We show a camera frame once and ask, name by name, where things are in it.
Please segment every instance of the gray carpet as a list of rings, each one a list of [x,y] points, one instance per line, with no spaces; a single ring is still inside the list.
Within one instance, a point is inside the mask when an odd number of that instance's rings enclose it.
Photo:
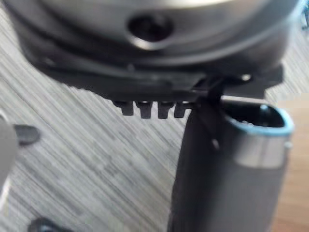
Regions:
[[[308,92],[308,44],[297,31],[272,102]],[[77,232],[165,231],[185,120],[123,117],[111,102],[46,78],[21,56],[1,8],[0,53],[0,108],[42,132],[20,149],[0,231],[25,232],[39,216]]]

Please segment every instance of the wooden floor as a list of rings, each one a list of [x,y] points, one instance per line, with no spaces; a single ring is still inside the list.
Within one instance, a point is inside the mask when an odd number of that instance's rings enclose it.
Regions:
[[[40,128],[23,148],[0,213],[0,232],[25,232],[52,218],[77,232],[163,232],[184,120],[122,117],[99,96],[38,73],[19,53],[0,8],[0,108],[14,123]],[[286,82],[267,97],[289,108],[297,125],[275,232],[309,231],[309,42],[296,32],[284,60]]]

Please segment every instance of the black wheel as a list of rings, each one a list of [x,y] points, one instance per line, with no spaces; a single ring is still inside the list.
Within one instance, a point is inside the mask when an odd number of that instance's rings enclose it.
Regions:
[[[38,218],[28,226],[28,232],[73,232],[59,227],[47,218]]]

